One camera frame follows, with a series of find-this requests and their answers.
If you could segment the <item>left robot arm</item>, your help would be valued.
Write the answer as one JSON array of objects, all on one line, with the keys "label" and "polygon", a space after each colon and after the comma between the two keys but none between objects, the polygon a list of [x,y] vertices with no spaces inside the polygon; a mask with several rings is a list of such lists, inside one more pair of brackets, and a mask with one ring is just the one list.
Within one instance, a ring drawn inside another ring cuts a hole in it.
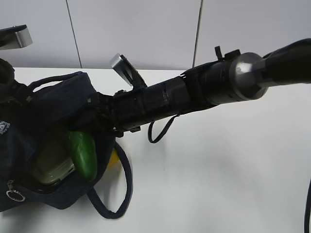
[{"label": "left robot arm", "polygon": [[27,105],[31,102],[33,92],[28,86],[15,79],[15,70],[10,63],[0,60],[0,103],[17,103]]}]

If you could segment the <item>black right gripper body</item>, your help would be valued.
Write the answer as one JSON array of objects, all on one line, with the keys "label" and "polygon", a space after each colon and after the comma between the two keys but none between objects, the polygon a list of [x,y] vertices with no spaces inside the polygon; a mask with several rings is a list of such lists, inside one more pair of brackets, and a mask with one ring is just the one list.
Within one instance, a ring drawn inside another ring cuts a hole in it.
[{"label": "black right gripper body", "polygon": [[117,137],[124,132],[135,133],[146,124],[142,96],[146,89],[120,90],[113,96],[95,92],[88,96],[88,107],[95,112],[95,128]]}]

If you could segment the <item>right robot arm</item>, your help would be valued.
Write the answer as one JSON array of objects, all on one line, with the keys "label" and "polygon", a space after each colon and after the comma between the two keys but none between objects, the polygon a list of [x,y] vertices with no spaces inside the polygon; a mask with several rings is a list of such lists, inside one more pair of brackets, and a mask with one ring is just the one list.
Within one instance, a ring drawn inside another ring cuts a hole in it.
[{"label": "right robot arm", "polygon": [[148,86],[128,59],[117,54],[112,68],[131,91],[89,97],[103,130],[136,132],[155,121],[207,110],[222,104],[257,100],[273,86],[311,82],[311,41],[302,39],[265,56],[233,50],[163,82]]}]

